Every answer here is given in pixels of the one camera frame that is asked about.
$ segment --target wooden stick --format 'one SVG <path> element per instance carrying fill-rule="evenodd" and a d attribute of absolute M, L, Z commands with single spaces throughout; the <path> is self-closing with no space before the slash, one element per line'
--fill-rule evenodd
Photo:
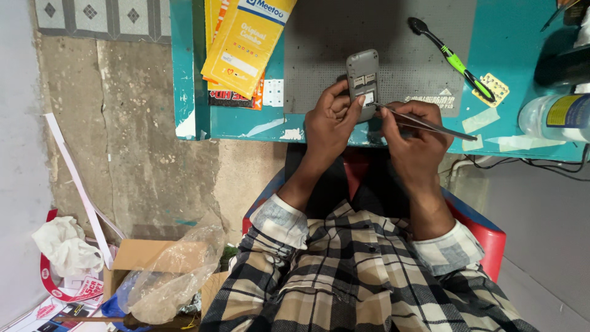
<path fill-rule="evenodd" d="M 53 321 L 102 321 L 105 323 L 122 323 L 123 317 L 54 317 Z"/>

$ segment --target shirt cuff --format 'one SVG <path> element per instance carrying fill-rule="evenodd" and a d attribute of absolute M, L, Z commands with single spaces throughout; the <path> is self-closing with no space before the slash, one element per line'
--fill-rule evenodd
<path fill-rule="evenodd" d="M 277 194 L 264 202 L 252 214 L 250 221 L 260 233 L 278 242 L 297 249 L 307 249 L 307 216 L 285 203 Z"/>
<path fill-rule="evenodd" d="M 464 268 L 485 255 L 471 231 L 456 219 L 455 227 L 447 234 L 432 240 L 413 241 L 412 246 L 434 276 Z"/>

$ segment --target black cable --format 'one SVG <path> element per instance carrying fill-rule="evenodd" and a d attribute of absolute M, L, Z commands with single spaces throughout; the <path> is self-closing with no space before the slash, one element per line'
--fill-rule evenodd
<path fill-rule="evenodd" d="M 590 152 L 590 144 L 586 144 L 584 146 L 584 151 L 582 153 L 582 161 L 581 162 L 560 162 L 560 161 L 554 161 L 554 160 L 545 160 L 545 161 L 559 162 L 559 163 L 568 164 L 568 165 L 579 165 L 579 168 L 577 170 L 569 170 L 567 168 L 560 167 L 560 166 L 557 166 L 557 165 L 537 165 L 533 161 L 538 161 L 539 159 L 525 159 L 525 158 L 505 158 L 505 159 L 502 159 L 499 162 L 497 162 L 497 163 L 495 163 L 493 165 L 490 165 L 490 166 L 479 166 L 474 159 L 470 158 L 468 155 L 466 155 L 466 157 L 467 157 L 467 159 L 469 159 L 473 163 L 473 165 L 475 167 L 481 168 L 482 170 L 489 170 L 490 168 L 495 167 L 497 165 L 508 164 L 508 163 L 515 162 L 515 161 L 522 161 L 522 162 L 524 162 L 525 164 L 527 164 L 529 166 L 533 166 L 533 167 L 537 167 L 537 168 L 542 168 L 544 170 L 557 173 L 559 175 L 562 175 L 562 176 L 564 176 L 566 178 L 570 178 L 572 180 L 581 181 L 581 182 L 590 182 L 590 179 L 576 178 L 576 177 L 573 177 L 571 175 L 567 175 L 565 173 L 562 173 L 562 172 L 560 172 L 558 170 L 554 170 L 553 169 L 553 168 L 557 168 L 559 170 L 563 170 L 563 171 L 566 171 L 566 172 L 569 172 L 569 173 L 578 173 L 578 172 L 580 172 L 584 168 L 584 166 L 587 163 L 590 162 L 590 161 L 588 161 L 588 153 L 589 152 Z"/>
<path fill-rule="evenodd" d="M 562 173 L 562 172 L 560 172 L 560 171 L 552 170 L 551 168 L 547 168 L 547 167 L 545 167 L 545 166 L 541 166 L 541 165 L 535 165 L 535 164 L 533 164 L 532 162 L 530 162 L 530 161 L 527 161 L 526 159 L 520 159 L 520 160 L 521 160 L 522 162 L 524 162 L 525 164 L 527 164 L 527 165 L 530 165 L 530 166 L 533 166 L 533 167 L 542 168 L 542 169 L 544 169 L 544 170 L 547 170 L 547 171 L 551 171 L 551 172 L 557 173 L 557 174 L 559 174 L 559 175 L 562 175 L 562 176 L 564 176 L 564 177 L 566 177 L 566 178 L 570 178 L 570 179 L 572 179 L 572 180 L 581 181 L 581 182 L 590 182 L 590 179 L 586 179 L 586 178 L 576 178 L 576 177 L 573 177 L 573 176 L 571 176 L 571 175 L 564 174 L 564 173 Z"/>
<path fill-rule="evenodd" d="M 473 165 L 474 165 L 475 167 L 477 167 L 477 168 L 481 168 L 482 170 L 489 170 L 490 168 L 492 168 L 492 167 L 494 167 L 494 166 L 498 166 L 498 165 L 502 165 L 502 164 L 509 164 L 509 163 L 511 163 L 511 162 L 518 161 L 518 159 L 515 159 L 515 158 L 506 158 L 506 159 L 502 159 L 502 160 L 500 160 L 499 162 L 497 162 L 497 163 L 495 163 L 495 164 L 493 164 L 493 165 L 490 165 L 490 166 L 479 166 L 479 165 L 478 165 L 478 164 L 475 162 L 475 160 L 473 160 L 473 159 L 469 158 L 469 156 L 468 156 L 468 155 L 465 155 L 465 157 L 467 157 L 467 159 L 469 159 L 469 160 L 470 160 L 470 161 L 473 163 Z"/>
<path fill-rule="evenodd" d="M 533 163 L 533 160 L 529 160 L 529 162 L 527 162 L 527 164 L 531 165 L 531 166 L 535 166 L 535 167 L 540 167 L 540 168 L 553 167 L 553 168 L 557 168 L 559 170 L 562 170 L 562 171 L 565 171 L 568 173 L 578 173 L 584 168 L 584 165 L 586 165 L 588 163 L 588 150 L 589 150 L 589 148 L 590 148 L 590 144 L 586 144 L 584 146 L 584 151 L 582 152 L 582 162 L 579 162 L 576 164 L 569 164 L 569 165 L 580 165 L 580 167 L 577 170 L 569 170 L 565 167 L 560 167 L 557 165 L 537 165 L 537 164 Z"/>

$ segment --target green and black toothbrush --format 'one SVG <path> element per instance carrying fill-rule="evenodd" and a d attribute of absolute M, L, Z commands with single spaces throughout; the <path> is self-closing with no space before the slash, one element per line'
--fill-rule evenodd
<path fill-rule="evenodd" d="M 469 82 L 469 85 L 472 86 L 473 89 L 478 91 L 479 94 L 483 97 L 483 99 L 486 99 L 490 103 L 496 101 L 496 97 L 494 96 L 494 93 L 490 90 L 490 88 L 482 84 L 482 82 L 479 81 L 479 79 L 473 76 L 473 74 L 471 74 L 469 70 L 465 68 L 465 65 L 461 62 L 459 57 L 455 53 L 453 53 L 453 51 L 451 51 L 440 39 L 438 39 L 437 36 L 430 32 L 426 23 L 422 22 L 418 18 L 409 17 L 408 25 L 415 34 L 425 34 L 426 37 L 428 37 L 438 47 L 438 49 L 442 52 L 447 61 L 451 64 L 451 66 L 457 69 L 459 73 L 463 74 L 465 79 Z"/>

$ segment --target white pipe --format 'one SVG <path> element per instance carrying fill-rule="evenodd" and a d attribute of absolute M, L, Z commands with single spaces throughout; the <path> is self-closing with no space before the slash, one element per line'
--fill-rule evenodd
<path fill-rule="evenodd" d="M 476 164 L 479 164 L 481 162 L 485 162 L 486 160 L 490 159 L 491 157 L 492 157 L 491 155 L 485 155 L 485 156 L 483 156 L 483 157 L 475 160 L 475 163 Z M 456 177 L 457 176 L 457 171 L 459 170 L 459 167 L 465 166 L 465 165 L 471 165 L 471 164 L 473 164 L 473 162 L 471 160 L 469 160 L 469 159 L 456 162 L 453 165 L 453 170 L 451 172 L 451 177 Z"/>

